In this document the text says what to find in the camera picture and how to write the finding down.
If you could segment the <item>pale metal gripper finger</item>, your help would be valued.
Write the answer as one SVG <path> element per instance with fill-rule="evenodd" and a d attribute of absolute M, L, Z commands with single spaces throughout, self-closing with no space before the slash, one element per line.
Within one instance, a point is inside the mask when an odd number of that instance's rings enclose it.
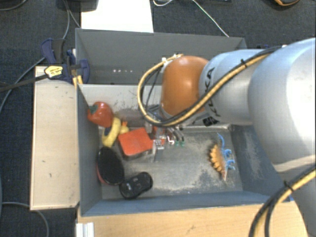
<path fill-rule="evenodd" d="M 165 150 L 165 139 L 155 139 L 153 143 L 154 161 L 160 161 Z"/>

